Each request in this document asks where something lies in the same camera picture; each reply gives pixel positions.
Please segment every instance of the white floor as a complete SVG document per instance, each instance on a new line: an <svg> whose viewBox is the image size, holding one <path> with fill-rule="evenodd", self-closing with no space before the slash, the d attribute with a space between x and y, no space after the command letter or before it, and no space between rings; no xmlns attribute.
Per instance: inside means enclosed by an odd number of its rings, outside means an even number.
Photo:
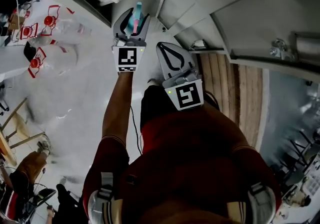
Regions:
<svg viewBox="0 0 320 224"><path fill-rule="evenodd" d="M77 67L69 73L52 79L32 79L25 72L17 76L15 82L6 80L7 87L14 83L12 89L7 89L5 97L10 109L13 110L27 97L32 114L26 107L19 113L27 120L31 135L43 130L53 146L46 172L39 176L37 182L55 188L66 177L66 188L78 197L100 142L104 111L118 77L110 48L113 43L111 32L101 35L93 31L92 38L79 45ZM132 87L132 107L139 136L141 99L146 83L149 78L161 75L155 48L159 41L174 43L168 33L162 33L160 23L152 20L146 39L148 45L134 74ZM0 117L0 123L5 119L6 115ZM7 135L12 131L12 127L5 129ZM130 162L139 156L135 133L131 116L127 136ZM11 139L11 143L18 141L16 136ZM15 152L18 163L36 149L36 141L18 147ZM58 209L56 196L48 203ZM33 223L45 223L45 209L46 205L43 205L37 211Z"/></svg>

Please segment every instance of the cabinet door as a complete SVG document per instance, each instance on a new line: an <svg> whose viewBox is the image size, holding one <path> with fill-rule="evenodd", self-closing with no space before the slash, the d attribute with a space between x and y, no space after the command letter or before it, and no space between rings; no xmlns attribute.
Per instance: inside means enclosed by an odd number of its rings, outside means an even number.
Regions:
<svg viewBox="0 0 320 224"><path fill-rule="evenodd" d="M211 16L198 0L160 0L156 17L186 49L201 39L212 49L223 46Z"/></svg>

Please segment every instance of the wooden pallet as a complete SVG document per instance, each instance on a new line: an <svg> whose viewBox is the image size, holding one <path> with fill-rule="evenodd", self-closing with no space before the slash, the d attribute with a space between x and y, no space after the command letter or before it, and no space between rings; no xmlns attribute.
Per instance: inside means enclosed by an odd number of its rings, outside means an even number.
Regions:
<svg viewBox="0 0 320 224"><path fill-rule="evenodd" d="M262 69L230 64L225 55L200 54L204 89L221 112L237 124L255 146L262 106Z"/></svg>

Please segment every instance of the wooden chair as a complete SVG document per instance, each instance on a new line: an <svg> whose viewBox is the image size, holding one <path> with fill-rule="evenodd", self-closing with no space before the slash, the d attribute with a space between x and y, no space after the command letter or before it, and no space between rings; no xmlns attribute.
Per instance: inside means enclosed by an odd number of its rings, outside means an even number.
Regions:
<svg viewBox="0 0 320 224"><path fill-rule="evenodd" d="M3 131L4 131L5 127L7 126L7 124L9 123L9 121L12 118L14 118L14 117L17 118L17 119L20 118L20 116L17 114L17 111L24 104L24 102L26 100L27 100L26 98L23 99L23 101L12 111L12 113L10 114L8 119L5 121L5 123L2 126L0 126L0 151L1 151L2 156L5 158L5 160L8 163L10 163L11 165L13 165L13 166L16 166L17 162L16 162L15 156L14 156L14 154L12 152L12 149L17 147L17 146L20 146L22 144L28 143L29 141L31 141L31 140L33 140L35 138L41 137L41 136L43 136L45 134L44 132L41 132L41 133L39 133L37 135L34 135L34 136L30 137L29 134L28 134L29 130L28 130L28 128L27 128L27 126L26 126L26 124L24 122L23 122L23 124L20 122L20 124L15 127L15 131L12 132L10 135L5 136L3 134ZM12 136L14 136L15 134L17 134L17 133L18 133L18 135L19 134L23 134L23 136L22 135L19 136L23 140L18 142L18 143L16 143L16 144L14 144L14 145L12 145L12 146L9 146L9 139Z"/></svg>

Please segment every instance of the shirt sleeve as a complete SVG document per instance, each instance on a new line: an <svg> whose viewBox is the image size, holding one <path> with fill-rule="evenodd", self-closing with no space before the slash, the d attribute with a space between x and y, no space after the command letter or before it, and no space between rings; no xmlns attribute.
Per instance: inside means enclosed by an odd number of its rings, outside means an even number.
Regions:
<svg viewBox="0 0 320 224"><path fill-rule="evenodd" d="M273 190L276 196L276 209L278 210L282 202L280 187L261 155L254 149L243 148L235 151L231 157L233 162L244 173L250 185L261 182Z"/></svg>
<svg viewBox="0 0 320 224"><path fill-rule="evenodd" d="M93 192L102 186L102 172L121 173L129 163L129 156L125 144L117 137L105 136L100 142L93 164L85 178L83 206L88 215L88 202Z"/></svg>

